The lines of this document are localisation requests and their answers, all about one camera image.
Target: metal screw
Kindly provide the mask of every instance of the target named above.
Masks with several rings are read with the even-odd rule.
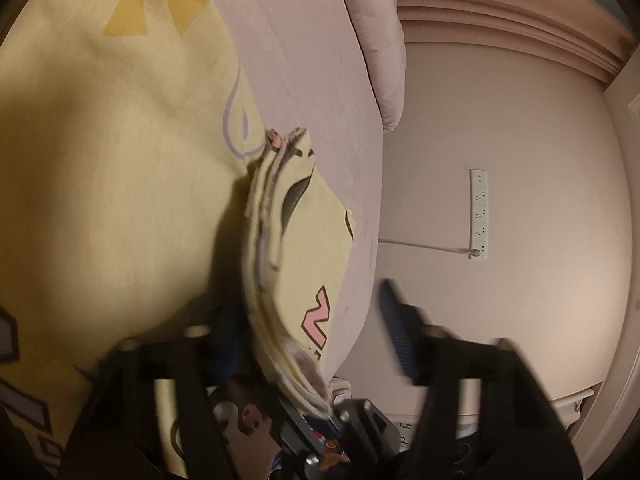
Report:
[[[188,339],[199,339],[211,332],[207,325],[193,325],[184,329],[184,336]]]

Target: cable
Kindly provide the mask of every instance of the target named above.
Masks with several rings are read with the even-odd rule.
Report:
[[[385,240],[383,238],[379,238],[378,243],[391,244],[391,245],[404,245],[406,247],[418,247],[420,249],[433,249],[435,251],[444,251],[446,253],[471,254],[476,258],[480,256],[480,249],[447,249],[444,247],[434,247],[434,246],[422,245],[422,244],[410,244],[409,242],[398,242],[396,240]]]

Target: electrical outlet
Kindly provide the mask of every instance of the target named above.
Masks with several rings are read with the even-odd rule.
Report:
[[[478,249],[480,251],[480,256],[472,256],[469,255],[470,260],[477,260],[479,262],[484,262],[486,260],[486,254],[489,249],[489,242],[480,242],[478,240],[471,241],[471,248]]]
[[[471,175],[471,187],[486,187],[486,171],[485,170],[469,170]]]
[[[479,242],[485,242],[489,236],[487,224],[484,222],[474,222],[471,229],[471,239],[478,240]]]
[[[486,189],[472,189],[471,203],[486,205],[488,196]]]
[[[472,204],[471,205],[471,218],[474,222],[486,223],[489,216],[489,206],[486,204]]]

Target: ceiling molding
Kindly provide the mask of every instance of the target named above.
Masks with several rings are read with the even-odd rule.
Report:
[[[594,0],[398,0],[406,43],[495,46],[544,57],[606,84],[636,39]]]

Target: pink pillow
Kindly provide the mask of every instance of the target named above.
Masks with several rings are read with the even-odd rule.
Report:
[[[344,0],[364,54],[382,123],[391,132],[404,107],[406,50],[398,0]]]

